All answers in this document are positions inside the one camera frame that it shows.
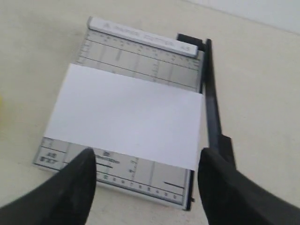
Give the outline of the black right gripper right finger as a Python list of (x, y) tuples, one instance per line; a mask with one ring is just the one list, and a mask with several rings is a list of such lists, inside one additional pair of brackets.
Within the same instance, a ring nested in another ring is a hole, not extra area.
[(201, 151), (198, 187), (210, 225), (298, 225), (300, 209), (264, 190), (209, 148)]

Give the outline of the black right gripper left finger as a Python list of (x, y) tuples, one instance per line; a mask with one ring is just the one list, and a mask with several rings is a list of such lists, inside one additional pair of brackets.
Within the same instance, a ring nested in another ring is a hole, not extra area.
[(42, 185), (1, 207), (2, 225), (84, 225), (96, 189), (96, 159), (84, 149)]

